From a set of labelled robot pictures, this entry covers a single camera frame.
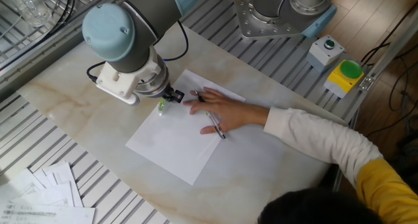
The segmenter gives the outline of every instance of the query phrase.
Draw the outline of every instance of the hand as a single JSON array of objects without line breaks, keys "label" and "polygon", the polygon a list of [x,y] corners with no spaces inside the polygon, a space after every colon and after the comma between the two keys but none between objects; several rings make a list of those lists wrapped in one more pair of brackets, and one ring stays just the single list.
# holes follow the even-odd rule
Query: hand
[{"label": "hand", "polygon": [[[194,114],[198,110],[206,110],[221,116],[222,122],[219,127],[224,132],[249,123],[262,126],[266,124],[269,109],[230,99],[214,89],[203,88],[203,90],[205,91],[199,94],[204,99],[204,103],[199,100],[183,103],[186,106],[191,106],[190,114]],[[196,96],[194,91],[191,91],[190,94]],[[216,133],[215,127],[207,126],[201,130],[201,134],[208,133]]]}]

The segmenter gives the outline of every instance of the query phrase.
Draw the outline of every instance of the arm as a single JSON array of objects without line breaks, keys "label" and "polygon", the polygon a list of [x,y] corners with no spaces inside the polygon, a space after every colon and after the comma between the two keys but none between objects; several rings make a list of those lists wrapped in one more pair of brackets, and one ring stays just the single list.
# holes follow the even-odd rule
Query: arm
[{"label": "arm", "polygon": [[[222,117],[224,131],[247,123],[265,127],[265,132],[316,159],[337,163],[345,176],[357,187],[361,201],[377,212],[385,223],[415,223],[418,220],[418,196],[382,159],[375,145],[357,132],[302,110],[263,108],[228,99],[205,88],[201,95],[206,103],[184,103],[190,114],[209,110]],[[202,134],[215,133],[211,126]]]},{"label": "arm", "polygon": [[358,132],[303,110],[271,108],[265,132],[320,161],[338,164],[354,187],[360,168],[383,158]]},{"label": "arm", "polygon": [[[287,145],[327,163],[337,163],[355,187],[360,168],[371,160],[382,158],[378,148],[358,132],[303,110],[267,109],[227,98],[220,92],[205,88],[198,101],[184,103],[192,106],[190,114],[208,110],[222,117],[219,126],[225,132],[254,123]],[[215,133],[212,126],[202,134]]]}]

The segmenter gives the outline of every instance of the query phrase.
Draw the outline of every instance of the white paper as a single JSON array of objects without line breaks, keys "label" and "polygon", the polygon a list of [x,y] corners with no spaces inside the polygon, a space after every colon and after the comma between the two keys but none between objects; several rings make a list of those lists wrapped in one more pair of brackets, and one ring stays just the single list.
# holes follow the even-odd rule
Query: white paper
[{"label": "white paper", "polygon": [[1,204],[1,224],[92,224],[94,208]]},{"label": "white paper", "polygon": [[55,205],[55,206],[70,206],[74,207],[72,202],[72,193],[70,182],[55,185],[28,195],[12,199],[11,202],[17,204],[30,205]]},{"label": "white paper", "polygon": [[42,171],[44,171],[44,173],[46,175],[48,175],[51,171],[55,170],[56,168],[60,167],[61,165],[66,164],[66,163],[67,163],[66,161],[60,161],[60,162],[54,163],[53,165],[50,165],[46,168],[42,168]]},{"label": "white paper", "polygon": [[45,189],[45,187],[36,179],[31,171],[26,168],[13,180],[0,186],[0,197],[1,201],[9,201],[21,197],[22,195],[27,195],[43,189]]},{"label": "white paper", "polygon": [[[174,89],[185,93],[183,101],[197,99],[189,92],[203,87],[245,101],[245,98],[189,70],[185,70],[173,85]],[[156,106],[126,146],[193,185],[221,138],[217,133],[201,135],[200,130],[212,125],[212,122],[205,112],[191,116],[189,111],[189,106],[172,103],[160,116]]]},{"label": "white paper", "polygon": [[44,171],[42,169],[39,169],[38,171],[34,172],[33,175],[37,178],[37,180],[45,187],[49,188],[52,187],[50,181],[48,181]]},{"label": "white paper", "polygon": [[72,175],[70,164],[65,163],[63,165],[54,167],[51,169],[50,167],[44,168],[43,171],[45,175],[48,177],[49,174],[54,174],[54,178],[57,184],[63,184],[66,182],[70,182],[71,186],[71,193],[72,193],[72,201],[75,207],[83,207],[83,203],[80,198],[80,194],[78,193],[78,188],[76,182],[74,180],[74,176]]},{"label": "white paper", "polygon": [[51,185],[58,185],[57,180],[55,179],[54,173],[50,173],[46,176],[46,179],[48,179],[48,182]]}]

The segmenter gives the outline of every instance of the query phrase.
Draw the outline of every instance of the marker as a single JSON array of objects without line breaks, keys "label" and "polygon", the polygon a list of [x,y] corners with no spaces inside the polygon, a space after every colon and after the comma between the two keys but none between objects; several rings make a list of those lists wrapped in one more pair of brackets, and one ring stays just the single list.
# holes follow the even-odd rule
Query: marker
[{"label": "marker", "polygon": [[[201,103],[204,103],[204,100],[203,100],[202,96],[199,94],[199,92],[197,90],[195,90],[195,93],[196,93],[197,99]],[[218,123],[216,122],[215,116],[211,112],[208,112],[208,111],[206,111],[206,114],[209,116],[210,120],[212,120],[212,123],[214,124],[214,127],[215,127],[217,133],[219,134],[219,136],[222,139],[226,139],[226,136],[223,134],[221,128],[219,127]]]}]

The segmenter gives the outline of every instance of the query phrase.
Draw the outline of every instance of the yellow sleeve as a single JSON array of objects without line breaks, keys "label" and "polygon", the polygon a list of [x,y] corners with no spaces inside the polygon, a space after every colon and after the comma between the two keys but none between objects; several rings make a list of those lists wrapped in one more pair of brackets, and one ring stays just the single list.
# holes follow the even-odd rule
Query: yellow sleeve
[{"label": "yellow sleeve", "polygon": [[418,223],[418,196],[384,159],[375,159],[360,169],[357,196],[384,223]]}]

